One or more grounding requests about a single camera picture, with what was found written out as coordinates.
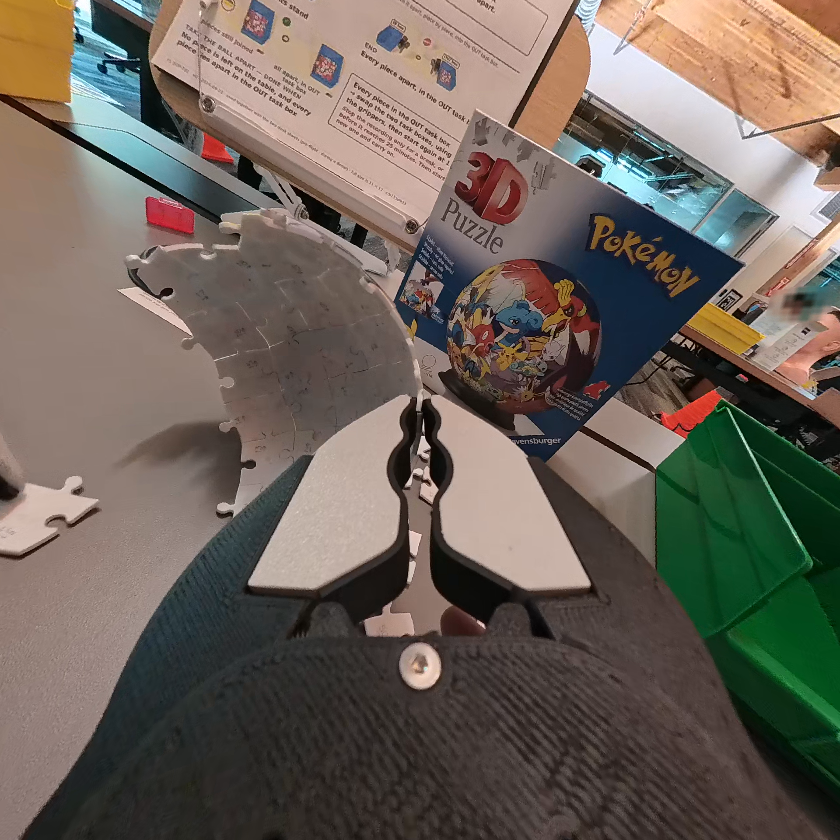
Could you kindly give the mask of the yellow plastic bin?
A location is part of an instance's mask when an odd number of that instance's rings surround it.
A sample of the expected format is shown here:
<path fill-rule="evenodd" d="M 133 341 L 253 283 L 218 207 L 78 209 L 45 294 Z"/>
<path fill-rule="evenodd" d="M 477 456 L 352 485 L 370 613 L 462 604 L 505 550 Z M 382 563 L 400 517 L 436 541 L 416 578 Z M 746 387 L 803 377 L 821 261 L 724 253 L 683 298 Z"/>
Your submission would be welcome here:
<path fill-rule="evenodd" d="M 1 93 L 69 103 L 75 5 L 1 2 Z"/>

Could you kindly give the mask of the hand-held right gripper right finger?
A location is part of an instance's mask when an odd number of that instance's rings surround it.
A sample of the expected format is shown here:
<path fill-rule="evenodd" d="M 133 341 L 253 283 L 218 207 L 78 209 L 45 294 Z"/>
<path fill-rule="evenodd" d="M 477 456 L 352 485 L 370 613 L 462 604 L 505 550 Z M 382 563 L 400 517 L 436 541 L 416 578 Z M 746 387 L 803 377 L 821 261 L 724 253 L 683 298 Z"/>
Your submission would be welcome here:
<path fill-rule="evenodd" d="M 429 563 L 438 592 L 487 623 L 499 606 L 589 594 L 592 582 L 529 458 L 479 416 L 434 395 Z"/>

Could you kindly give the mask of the small red plastic block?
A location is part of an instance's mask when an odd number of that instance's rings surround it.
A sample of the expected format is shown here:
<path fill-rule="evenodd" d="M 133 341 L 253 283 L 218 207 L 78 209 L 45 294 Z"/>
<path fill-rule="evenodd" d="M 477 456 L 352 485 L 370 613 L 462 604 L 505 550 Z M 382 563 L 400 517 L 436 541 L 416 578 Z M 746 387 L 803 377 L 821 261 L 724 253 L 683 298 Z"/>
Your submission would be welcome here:
<path fill-rule="evenodd" d="M 180 235 L 194 235 L 195 214 L 189 207 L 163 196 L 144 199 L 146 223 Z"/>

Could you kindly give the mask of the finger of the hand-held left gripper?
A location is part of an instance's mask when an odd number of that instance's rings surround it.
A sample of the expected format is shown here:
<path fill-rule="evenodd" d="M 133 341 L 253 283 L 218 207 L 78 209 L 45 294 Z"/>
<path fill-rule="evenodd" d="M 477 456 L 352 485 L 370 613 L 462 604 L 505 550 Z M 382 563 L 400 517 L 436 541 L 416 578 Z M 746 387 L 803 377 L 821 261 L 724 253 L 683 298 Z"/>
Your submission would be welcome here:
<path fill-rule="evenodd" d="M 1 450 L 1 501 L 15 499 L 25 488 L 25 474 L 3 435 Z"/>

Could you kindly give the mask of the white puzzle piece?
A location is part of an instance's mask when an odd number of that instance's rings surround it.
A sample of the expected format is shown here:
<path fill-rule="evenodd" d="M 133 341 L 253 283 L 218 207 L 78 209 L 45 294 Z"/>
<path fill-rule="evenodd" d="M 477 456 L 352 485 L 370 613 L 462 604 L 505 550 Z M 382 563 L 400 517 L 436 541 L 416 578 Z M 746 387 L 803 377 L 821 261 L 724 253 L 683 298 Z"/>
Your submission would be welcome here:
<path fill-rule="evenodd" d="M 1 502 L 1 555 L 18 559 L 52 540 L 58 531 L 50 523 L 71 526 L 97 507 L 97 498 L 80 494 L 83 480 L 66 479 L 55 489 L 27 483 L 14 499 Z"/>

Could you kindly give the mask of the green plastic bin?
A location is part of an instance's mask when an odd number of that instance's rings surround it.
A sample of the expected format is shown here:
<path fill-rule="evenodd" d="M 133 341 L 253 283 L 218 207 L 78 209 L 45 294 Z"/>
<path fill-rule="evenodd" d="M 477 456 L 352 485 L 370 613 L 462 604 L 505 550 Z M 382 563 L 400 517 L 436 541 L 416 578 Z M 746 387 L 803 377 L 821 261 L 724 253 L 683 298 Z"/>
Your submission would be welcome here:
<path fill-rule="evenodd" d="M 839 795 L 839 569 L 798 577 L 707 640 L 745 726 Z"/>
<path fill-rule="evenodd" d="M 839 478 L 722 401 L 657 468 L 657 570 L 703 638 L 838 569 Z"/>

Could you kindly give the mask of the wooden table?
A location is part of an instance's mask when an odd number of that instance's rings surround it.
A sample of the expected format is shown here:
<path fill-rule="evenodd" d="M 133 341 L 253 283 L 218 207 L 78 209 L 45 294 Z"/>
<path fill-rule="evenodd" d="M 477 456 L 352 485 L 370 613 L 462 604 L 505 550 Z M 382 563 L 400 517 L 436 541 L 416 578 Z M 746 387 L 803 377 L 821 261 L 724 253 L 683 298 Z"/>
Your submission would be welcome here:
<path fill-rule="evenodd" d="M 753 404 L 761 411 L 772 414 L 774 419 L 782 421 L 783 424 L 799 421 L 806 412 L 810 412 L 828 422 L 831 427 L 839 428 L 838 390 L 829 389 L 823 394 L 813 395 L 783 376 L 767 371 L 743 355 L 730 351 L 724 344 L 689 325 L 682 327 L 677 335 L 683 342 L 668 342 L 663 347 L 666 354 L 709 381 L 721 385 L 740 401 Z M 688 342 L 726 361 L 739 375 L 746 376 L 748 380 L 741 381 L 736 375 L 724 374 L 713 364 L 698 359 L 688 350 Z"/>

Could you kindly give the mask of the stack of small yellow bins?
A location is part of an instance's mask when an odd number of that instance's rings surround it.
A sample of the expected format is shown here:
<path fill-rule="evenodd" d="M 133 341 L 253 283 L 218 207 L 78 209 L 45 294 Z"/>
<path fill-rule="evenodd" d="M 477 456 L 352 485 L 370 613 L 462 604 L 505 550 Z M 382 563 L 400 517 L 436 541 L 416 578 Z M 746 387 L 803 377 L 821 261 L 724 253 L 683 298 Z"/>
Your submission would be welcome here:
<path fill-rule="evenodd" d="M 686 327 L 738 355 L 747 353 L 764 339 L 763 333 L 709 302 Z"/>

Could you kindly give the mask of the pile of puzzle pieces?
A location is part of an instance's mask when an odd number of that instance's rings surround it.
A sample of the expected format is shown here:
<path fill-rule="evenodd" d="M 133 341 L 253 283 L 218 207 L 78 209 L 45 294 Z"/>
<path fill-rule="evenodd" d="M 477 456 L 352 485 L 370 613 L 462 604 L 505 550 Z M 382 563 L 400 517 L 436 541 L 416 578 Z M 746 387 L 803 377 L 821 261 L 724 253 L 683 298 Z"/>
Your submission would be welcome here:
<path fill-rule="evenodd" d="M 428 478 L 430 447 L 421 438 L 412 456 L 412 474 L 403 483 L 409 515 L 409 575 L 406 588 L 396 603 L 364 621 L 368 636 L 401 637 L 439 631 L 440 617 L 447 602 L 436 590 L 430 568 L 431 501 L 433 485 Z"/>

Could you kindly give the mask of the partly built puzzle ball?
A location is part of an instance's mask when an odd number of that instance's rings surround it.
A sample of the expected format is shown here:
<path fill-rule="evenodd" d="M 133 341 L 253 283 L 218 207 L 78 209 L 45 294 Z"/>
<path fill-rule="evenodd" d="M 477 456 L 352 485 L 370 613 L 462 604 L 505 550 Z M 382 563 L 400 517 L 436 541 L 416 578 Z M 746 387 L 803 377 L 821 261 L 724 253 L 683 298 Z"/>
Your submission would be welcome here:
<path fill-rule="evenodd" d="M 132 282 L 211 357 L 236 431 L 240 513 L 296 459 L 397 396 L 420 398 L 413 343 L 393 300 L 343 241 L 282 209 L 223 216 L 233 244 L 130 255 Z"/>

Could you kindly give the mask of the blue puzzle box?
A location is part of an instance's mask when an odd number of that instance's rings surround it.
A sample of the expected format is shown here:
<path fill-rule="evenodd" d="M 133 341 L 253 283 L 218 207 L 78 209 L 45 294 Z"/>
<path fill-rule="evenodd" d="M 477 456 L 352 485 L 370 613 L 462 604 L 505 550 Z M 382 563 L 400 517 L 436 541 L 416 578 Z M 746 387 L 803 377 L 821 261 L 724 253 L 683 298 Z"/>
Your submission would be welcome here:
<path fill-rule="evenodd" d="M 475 111 L 395 304 L 429 379 L 548 460 L 742 266 Z"/>

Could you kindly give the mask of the white paper leaflet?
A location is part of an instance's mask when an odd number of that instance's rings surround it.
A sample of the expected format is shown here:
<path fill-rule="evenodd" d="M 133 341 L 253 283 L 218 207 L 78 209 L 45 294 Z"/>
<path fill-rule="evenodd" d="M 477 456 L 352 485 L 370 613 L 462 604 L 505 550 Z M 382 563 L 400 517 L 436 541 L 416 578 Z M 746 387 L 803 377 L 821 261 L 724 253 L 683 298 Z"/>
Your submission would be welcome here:
<path fill-rule="evenodd" d="M 186 323 L 161 299 L 135 286 L 119 289 L 119 293 L 181 330 L 186 336 L 193 336 Z"/>

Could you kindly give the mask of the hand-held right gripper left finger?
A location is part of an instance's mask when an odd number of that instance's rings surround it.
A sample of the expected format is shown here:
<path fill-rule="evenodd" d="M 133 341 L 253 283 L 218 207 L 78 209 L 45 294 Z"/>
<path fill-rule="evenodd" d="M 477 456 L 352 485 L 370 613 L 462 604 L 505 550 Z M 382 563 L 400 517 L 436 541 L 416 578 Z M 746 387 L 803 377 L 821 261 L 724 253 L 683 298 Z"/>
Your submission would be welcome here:
<path fill-rule="evenodd" d="M 417 398 L 399 395 L 318 449 L 248 579 L 251 592 L 335 602 L 363 621 L 404 591 L 403 487 L 417 418 Z"/>

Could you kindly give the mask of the white board stand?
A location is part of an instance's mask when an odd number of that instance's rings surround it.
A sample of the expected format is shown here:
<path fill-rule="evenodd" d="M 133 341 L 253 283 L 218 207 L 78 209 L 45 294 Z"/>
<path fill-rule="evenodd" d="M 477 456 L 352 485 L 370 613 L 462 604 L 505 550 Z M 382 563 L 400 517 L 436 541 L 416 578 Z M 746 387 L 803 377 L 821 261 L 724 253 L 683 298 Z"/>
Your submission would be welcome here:
<path fill-rule="evenodd" d="M 246 170 L 250 167 L 253 174 L 246 174 Z M 288 211 L 297 221 L 310 222 L 319 225 L 331 235 L 340 236 L 340 219 L 341 215 L 338 211 L 332 210 L 327 205 L 324 205 L 318 199 L 307 198 L 298 195 L 291 184 L 283 179 L 278 174 L 268 170 L 262 165 L 254 164 L 252 161 L 244 156 L 240 156 L 238 161 L 237 177 L 253 186 L 255 189 L 259 187 L 258 177 L 260 180 L 265 180 L 269 185 L 270 190 L 275 194 L 278 203 Z M 316 211 L 315 217 L 312 218 L 309 210 Z M 368 229 L 360 224 L 354 224 L 353 232 L 350 238 L 350 244 L 353 247 L 364 250 L 364 243 L 368 235 Z M 402 253 L 399 247 L 386 238 L 379 237 L 381 246 L 386 254 L 385 269 L 373 269 L 374 273 L 380 275 L 387 275 L 393 273 L 400 266 Z"/>

